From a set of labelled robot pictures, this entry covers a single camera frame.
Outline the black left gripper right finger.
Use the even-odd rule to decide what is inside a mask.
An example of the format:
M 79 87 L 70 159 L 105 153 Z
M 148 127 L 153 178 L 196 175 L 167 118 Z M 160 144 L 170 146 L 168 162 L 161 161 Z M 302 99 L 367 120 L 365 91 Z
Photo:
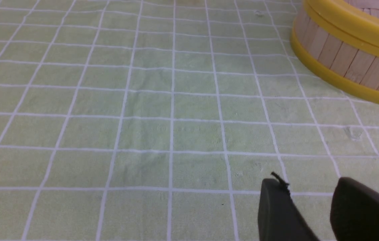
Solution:
M 379 241 L 379 193 L 341 177 L 333 194 L 330 224 L 338 241 Z

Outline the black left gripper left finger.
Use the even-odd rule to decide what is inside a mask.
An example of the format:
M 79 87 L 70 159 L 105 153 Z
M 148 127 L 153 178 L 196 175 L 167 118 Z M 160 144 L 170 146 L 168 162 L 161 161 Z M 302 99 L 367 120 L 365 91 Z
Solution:
M 261 241 L 319 241 L 295 206 L 289 183 L 275 172 L 260 190 L 258 230 Z

